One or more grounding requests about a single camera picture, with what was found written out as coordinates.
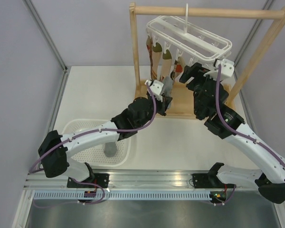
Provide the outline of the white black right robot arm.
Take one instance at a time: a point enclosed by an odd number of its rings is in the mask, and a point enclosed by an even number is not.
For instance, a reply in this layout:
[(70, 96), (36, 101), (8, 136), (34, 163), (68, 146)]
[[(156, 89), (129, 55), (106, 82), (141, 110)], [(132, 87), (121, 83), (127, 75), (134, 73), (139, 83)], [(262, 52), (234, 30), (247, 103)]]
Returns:
[(244, 119), (225, 104), (228, 92), (221, 84), (223, 65), (216, 66), (214, 76), (200, 63), (186, 66), (179, 79), (193, 92), (195, 117), (220, 139), (245, 154), (256, 170), (236, 168), (215, 163), (208, 172), (193, 174), (195, 188), (243, 187), (257, 190), (268, 201), (285, 202), (285, 158), (271, 149), (245, 123)]

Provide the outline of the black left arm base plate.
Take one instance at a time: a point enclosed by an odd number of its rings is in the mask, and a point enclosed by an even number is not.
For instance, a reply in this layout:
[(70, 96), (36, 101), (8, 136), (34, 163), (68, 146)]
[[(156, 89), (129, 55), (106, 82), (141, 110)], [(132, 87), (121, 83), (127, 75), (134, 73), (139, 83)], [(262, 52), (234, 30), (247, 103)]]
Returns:
[(89, 177), (80, 183), (75, 182), (72, 178), (68, 178), (67, 188), (97, 188), (97, 186), (88, 185), (88, 183), (97, 184), (102, 188), (107, 188), (109, 183), (109, 174), (95, 173), (93, 177)]

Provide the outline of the grey sock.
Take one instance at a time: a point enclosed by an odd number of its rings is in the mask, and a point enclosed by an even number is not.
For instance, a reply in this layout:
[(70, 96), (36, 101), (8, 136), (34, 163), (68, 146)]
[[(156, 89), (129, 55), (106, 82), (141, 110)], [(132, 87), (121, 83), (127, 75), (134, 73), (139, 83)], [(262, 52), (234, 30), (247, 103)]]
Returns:
[(171, 91), (172, 91), (173, 84), (174, 84), (173, 79), (170, 76), (167, 76), (163, 79), (162, 83), (163, 83), (163, 87), (162, 87), (161, 94), (165, 95), (166, 97), (171, 97)]
[(115, 142), (107, 142), (104, 146), (104, 154), (106, 157), (114, 157), (118, 149)]

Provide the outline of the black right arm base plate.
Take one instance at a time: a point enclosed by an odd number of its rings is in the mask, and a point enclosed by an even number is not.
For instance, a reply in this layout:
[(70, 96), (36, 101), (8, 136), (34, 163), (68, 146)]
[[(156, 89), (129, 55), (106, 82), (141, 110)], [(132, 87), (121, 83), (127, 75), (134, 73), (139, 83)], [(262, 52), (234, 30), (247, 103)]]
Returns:
[(193, 173), (192, 182), (196, 189), (210, 189), (213, 187), (206, 173)]

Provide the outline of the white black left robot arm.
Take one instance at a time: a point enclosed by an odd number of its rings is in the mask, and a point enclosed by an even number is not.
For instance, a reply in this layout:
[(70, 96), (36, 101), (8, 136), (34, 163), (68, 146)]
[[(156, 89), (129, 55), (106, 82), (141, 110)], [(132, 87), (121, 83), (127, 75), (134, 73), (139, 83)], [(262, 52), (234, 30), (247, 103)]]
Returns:
[(138, 97), (119, 115), (97, 128), (64, 135), (56, 130), (50, 131), (38, 149), (45, 176), (54, 178), (64, 175), (85, 188), (91, 187), (95, 181), (91, 166), (72, 157), (86, 149), (132, 137), (146, 128), (156, 114), (166, 116), (171, 101), (172, 98), (167, 96), (162, 100), (151, 95)]

